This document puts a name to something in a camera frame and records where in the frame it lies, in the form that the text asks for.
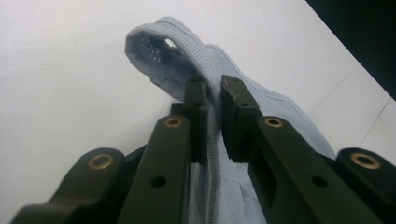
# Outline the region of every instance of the light gray garment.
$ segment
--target light gray garment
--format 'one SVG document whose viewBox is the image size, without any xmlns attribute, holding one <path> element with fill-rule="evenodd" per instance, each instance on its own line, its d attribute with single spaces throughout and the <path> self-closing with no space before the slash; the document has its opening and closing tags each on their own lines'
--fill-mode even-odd
<svg viewBox="0 0 396 224">
<path fill-rule="evenodd" d="M 334 158 L 313 121 L 289 98 L 269 91 L 242 74 L 230 57 L 204 45 L 180 21 L 162 18 L 133 29 L 125 53 L 152 83 L 183 101 L 185 83 L 200 77 L 209 98 L 207 164 L 191 169 L 190 223 L 265 223 L 248 176 L 248 166 L 229 160 L 221 136 L 221 75 L 244 80 L 264 116 L 287 120 L 319 153 Z"/>
</svg>

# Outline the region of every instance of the white table surface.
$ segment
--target white table surface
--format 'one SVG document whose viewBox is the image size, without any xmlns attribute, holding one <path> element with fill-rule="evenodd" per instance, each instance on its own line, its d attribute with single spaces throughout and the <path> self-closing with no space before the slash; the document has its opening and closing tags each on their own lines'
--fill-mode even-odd
<svg viewBox="0 0 396 224">
<path fill-rule="evenodd" d="M 126 34 L 173 16 L 293 99 L 335 151 L 396 163 L 396 103 L 303 1 L 0 1 L 0 223 L 43 203 L 84 153 L 147 143 L 171 98 L 124 55 Z"/>
</svg>

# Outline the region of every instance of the screw hole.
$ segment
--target screw hole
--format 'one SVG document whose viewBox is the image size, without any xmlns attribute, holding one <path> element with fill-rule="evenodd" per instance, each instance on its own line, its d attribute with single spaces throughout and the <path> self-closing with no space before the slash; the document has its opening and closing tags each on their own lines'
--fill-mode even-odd
<svg viewBox="0 0 396 224">
<path fill-rule="evenodd" d="M 151 184 L 151 186 L 154 187 L 154 188 L 163 187 L 163 186 L 166 184 L 166 178 L 163 177 L 163 176 L 161 176 L 161 175 L 156 176 L 156 177 L 154 177 L 154 178 L 151 179 L 150 184 Z"/>
<path fill-rule="evenodd" d="M 274 127 L 274 128 L 280 128 L 282 127 L 283 123 L 280 119 L 266 119 L 265 123 L 268 126 Z"/>
<path fill-rule="evenodd" d="M 90 159 L 88 166 L 92 170 L 103 170 L 113 163 L 113 157 L 108 154 L 99 154 Z"/>
<path fill-rule="evenodd" d="M 176 128 L 181 125 L 181 119 L 167 119 L 165 121 L 165 125 L 168 126 L 169 128 Z"/>
<path fill-rule="evenodd" d="M 326 188 L 329 185 L 327 181 L 320 176 L 314 176 L 311 180 L 315 185 L 321 188 Z"/>
</svg>

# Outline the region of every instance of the mounting hole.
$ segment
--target mounting hole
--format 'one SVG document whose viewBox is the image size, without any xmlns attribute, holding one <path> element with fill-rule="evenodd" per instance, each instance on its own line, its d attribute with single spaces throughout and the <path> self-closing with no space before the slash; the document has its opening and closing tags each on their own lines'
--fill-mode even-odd
<svg viewBox="0 0 396 224">
<path fill-rule="evenodd" d="M 314 176 L 311 180 L 316 186 L 321 188 L 326 188 L 329 185 L 327 181 L 320 176 Z"/>
<path fill-rule="evenodd" d="M 163 186 L 166 184 L 166 178 L 163 177 L 163 176 L 161 176 L 161 175 L 156 176 L 156 177 L 154 177 L 154 178 L 151 179 L 150 184 L 151 184 L 151 186 L 154 187 L 154 188 L 163 187 Z"/>
<path fill-rule="evenodd" d="M 103 170 L 113 163 L 114 159 L 109 154 L 99 154 L 90 159 L 88 166 L 92 170 Z"/>
<path fill-rule="evenodd" d="M 381 163 L 379 161 L 367 154 L 360 153 L 360 152 L 355 152 L 350 155 L 350 159 L 352 159 L 353 162 L 358 164 L 361 167 L 364 167 L 366 169 L 370 170 L 377 170 L 379 167 L 381 167 Z"/>
<path fill-rule="evenodd" d="M 165 121 L 165 125 L 169 128 L 176 128 L 181 125 L 181 119 L 170 118 Z"/>
<path fill-rule="evenodd" d="M 280 128 L 283 126 L 283 123 L 280 119 L 266 119 L 265 124 L 273 128 Z"/>
</svg>

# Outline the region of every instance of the black plastic bracket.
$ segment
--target black plastic bracket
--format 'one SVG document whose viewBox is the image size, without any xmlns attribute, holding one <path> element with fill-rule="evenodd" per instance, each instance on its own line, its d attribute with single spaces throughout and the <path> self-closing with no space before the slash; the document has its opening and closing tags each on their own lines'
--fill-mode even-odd
<svg viewBox="0 0 396 224">
<path fill-rule="evenodd" d="M 234 162 L 249 163 L 268 223 L 396 222 L 390 217 L 396 208 L 394 166 L 364 152 L 382 169 L 362 170 L 345 159 L 348 150 L 336 162 L 325 160 L 286 120 L 263 117 L 242 80 L 223 76 L 221 86 L 227 152 Z"/>
<path fill-rule="evenodd" d="M 190 150 L 189 121 L 159 119 L 117 223 L 187 223 Z"/>
</svg>

